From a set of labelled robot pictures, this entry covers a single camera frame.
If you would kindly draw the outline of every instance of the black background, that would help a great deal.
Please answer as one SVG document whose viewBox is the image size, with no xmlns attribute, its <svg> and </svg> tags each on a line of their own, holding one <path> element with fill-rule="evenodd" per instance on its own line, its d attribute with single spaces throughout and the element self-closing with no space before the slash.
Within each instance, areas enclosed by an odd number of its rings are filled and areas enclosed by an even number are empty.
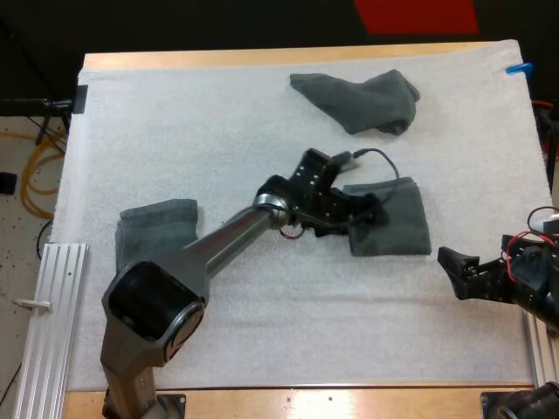
<svg viewBox="0 0 559 419">
<path fill-rule="evenodd" d="M 0 99 L 71 98 L 87 52 L 506 38 L 518 39 L 535 64 L 533 97 L 558 98 L 559 2 L 476 0 L 475 10 L 478 36 L 370 36 L 351 0 L 1 0 Z"/>
</svg>

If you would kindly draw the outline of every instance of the red object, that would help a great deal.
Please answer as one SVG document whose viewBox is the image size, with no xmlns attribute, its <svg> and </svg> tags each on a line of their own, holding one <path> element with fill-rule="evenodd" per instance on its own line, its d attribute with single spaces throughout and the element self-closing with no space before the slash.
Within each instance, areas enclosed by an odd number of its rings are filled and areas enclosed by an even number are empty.
<svg viewBox="0 0 559 419">
<path fill-rule="evenodd" d="M 369 34 L 477 34 L 473 0 L 355 0 Z"/>
</svg>

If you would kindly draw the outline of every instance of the black mount bracket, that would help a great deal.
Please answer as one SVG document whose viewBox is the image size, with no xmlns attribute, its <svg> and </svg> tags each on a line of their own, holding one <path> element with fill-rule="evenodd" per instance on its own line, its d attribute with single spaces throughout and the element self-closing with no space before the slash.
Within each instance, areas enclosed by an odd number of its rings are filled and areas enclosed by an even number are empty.
<svg viewBox="0 0 559 419">
<path fill-rule="evenodd" d="M 559 419 L 559 384 L 548 382 L 534 391 L 481 394 L 483 419 Z"/>
</svg>

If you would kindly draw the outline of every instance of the folded gray cloth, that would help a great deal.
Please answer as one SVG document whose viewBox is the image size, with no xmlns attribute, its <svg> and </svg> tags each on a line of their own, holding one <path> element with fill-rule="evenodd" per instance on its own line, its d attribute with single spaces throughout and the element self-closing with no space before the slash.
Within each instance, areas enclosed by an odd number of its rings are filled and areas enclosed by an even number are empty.
<svg viewBox="0 0 559 419">
<path fill-rule="evenodd" d="M 370 185 L 346 185 L 343 192 L 364 196 L 373 193 L 383 200 L 395 181 Z M 410 177 L 403 177 L 396 192 L 383 205 L 386 217 L 374 223 L 358 223 L 349 227 L 349 247 L 354 256 L 428 255 L 431 253 L 429 227 L 425 218 L 421 193 Z"/>
<path fill-rule="evenodd" d="M 376 128 L 400 135 L 416 116 L 419 91 L 398 70 L 351 83 L 326 74 L 292 74 L 291 86 L 349 134 Z"/>
<path fill-rule="evenodd" d="M 115 233 L 116 270 L 197 240 L 197 202 L 172 199 L 121 212 Z"/>
</svg>

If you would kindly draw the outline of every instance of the floor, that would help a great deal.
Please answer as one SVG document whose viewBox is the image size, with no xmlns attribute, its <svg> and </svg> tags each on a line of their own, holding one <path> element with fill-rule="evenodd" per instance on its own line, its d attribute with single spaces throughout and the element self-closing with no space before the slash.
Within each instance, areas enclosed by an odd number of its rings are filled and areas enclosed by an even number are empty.
<svg viewBox="0 0 559 419">
<path fill-rule="evenodd" d="M 59 124 L 59 120 L 53 120 L 50 127 L 59 129 Z M 38 127 L 24 117 L 0 118 L 0 132 L 36 135 Z M 29 320 L 29 313 L 12 301 L 31 299 L 34 295 L 40 263 L 36 241 L 46 222 L 26 212 L 19 200 L 19 175 L 33 149 L 32 141 L 0 137 L 0 171 L 18 174 L 16 194 L 0 196 L 0 330 L 3 332 L 0 340 L 0 397 L 3 398 L 0 419 L 12 414 L 17 392 L 16 372 L 21 363 Z M 32 182 L 43 189 L 52 188 L 58 184 L 61 170 L 61 160 L 50 162 L 35 174 Z M 558 174 L 559 166 L 554 203 L 559 203 Z M 56 196 L 34 196 L 33 199 L 43 209 L 54 210 Z M 48 239 L 48 230 L 45 233 L 43 243 Z"/>
</svg>

